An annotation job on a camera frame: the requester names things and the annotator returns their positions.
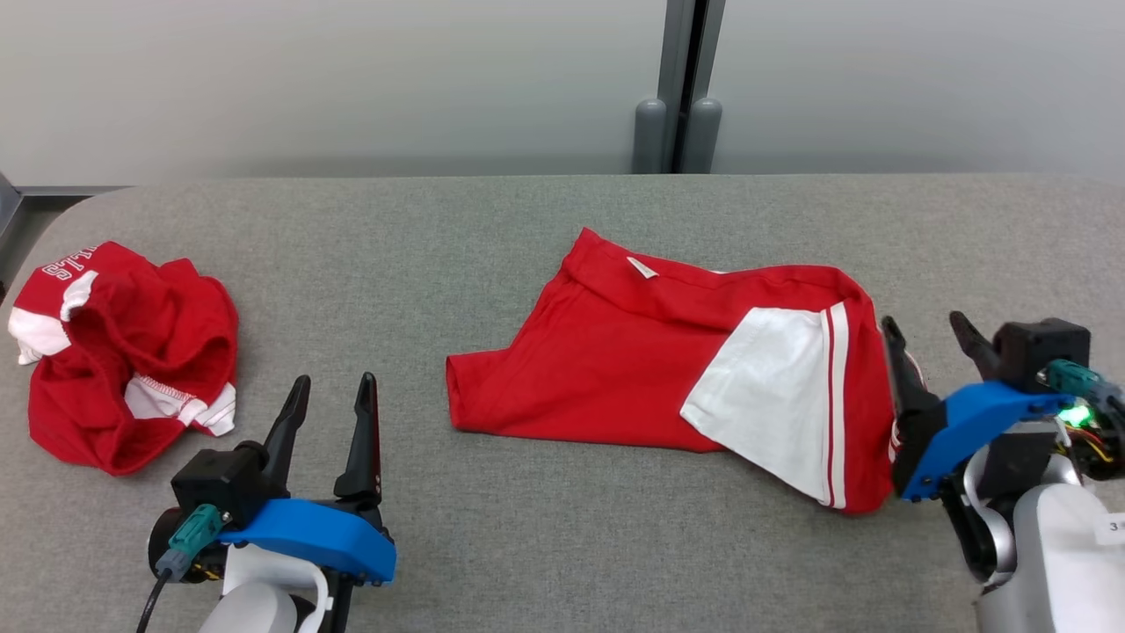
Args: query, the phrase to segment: red stripe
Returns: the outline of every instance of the red stripe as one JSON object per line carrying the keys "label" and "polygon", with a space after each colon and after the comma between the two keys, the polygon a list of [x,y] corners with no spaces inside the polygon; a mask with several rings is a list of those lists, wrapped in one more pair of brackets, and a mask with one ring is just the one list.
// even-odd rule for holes
{"label": "red stripe", "polygon": [[832,313],[831,310],[826,310],[825,316],[828,319],[828,507],[836,507],[836,491],[832,489],[832,415],[835,414],[835,407],[832,407],[832,371],[834,365],[832,359],[836,358],[836,328],[832,326]]}

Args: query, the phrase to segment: white wall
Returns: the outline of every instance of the white wall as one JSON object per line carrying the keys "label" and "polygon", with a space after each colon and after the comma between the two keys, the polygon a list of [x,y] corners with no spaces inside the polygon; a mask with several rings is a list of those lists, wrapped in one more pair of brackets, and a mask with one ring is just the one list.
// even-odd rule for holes
{"label": "white wall", "polygon": [[1125,181],[1120,0],[727,0],[714,172]]}
{"label": "white wall", "polygon": [[627,172],[648,0],[2,0],[0,172]]}

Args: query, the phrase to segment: gray table surface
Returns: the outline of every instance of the gray table surface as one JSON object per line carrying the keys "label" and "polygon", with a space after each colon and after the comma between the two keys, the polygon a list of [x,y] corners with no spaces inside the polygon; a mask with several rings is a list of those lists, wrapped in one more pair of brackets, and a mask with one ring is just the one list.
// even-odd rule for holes
{"label": "gray table surface", "polygon": [[[313,377],[290,487],[341,471],[360,374],[380,381],[395,584],[350,631],[966,631],[973,581],[937,504],[845,517],[731,454],[466,435],[444,358],[505,346],[582,226],[732,270],[828,263],[893,314],[929,379],[974,380],[946,325],[1048,315],[1095,333],[1125,380],[1125,189],[1044,175],[243,180],[137,188],[66,211],[20,272],[116,239],[188,256],[241,314],[237,428],[188,434],[136,477],[56,462],[27,436],[30,369],[0,363],[0,630],[132,631],[169,478],[262,440]],[[7,308],[3,310],[7,318]],[[1125,489],[1102,486],[1125,510]],[[195,631],[217,584],[169,587],[152,631]]]}

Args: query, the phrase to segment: blue bracket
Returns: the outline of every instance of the blue bracket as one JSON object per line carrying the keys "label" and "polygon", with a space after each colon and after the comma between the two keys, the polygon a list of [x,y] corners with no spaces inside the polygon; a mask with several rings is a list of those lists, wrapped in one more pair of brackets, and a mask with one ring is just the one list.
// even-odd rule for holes
{"label": "blue bracket", "polygon": [[305,499],[271,499],[245,530],[223,532],[218,542],[252,543],[377,584],[394,580],[398,559],[363,518]]}
{"label": "blue bracket", "polygon": [[946,426],[930,440],[902,498],[930,498],[943,477],[1012,425],[1054,416],[1073,403],[1069,396],[1024,394],[997,381],[957,390],[945,399]]}

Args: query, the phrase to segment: floor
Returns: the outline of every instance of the floor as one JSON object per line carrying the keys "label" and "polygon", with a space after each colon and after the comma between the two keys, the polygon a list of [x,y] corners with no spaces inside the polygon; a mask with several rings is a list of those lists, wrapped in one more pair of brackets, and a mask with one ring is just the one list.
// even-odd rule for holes
{"label": "floor", "polygon": [[19,266],[47,226],[83,199],[86,196],[29,196],[20,201],[11,224],[0,236],[0,282],[4,288],[11,287]]}

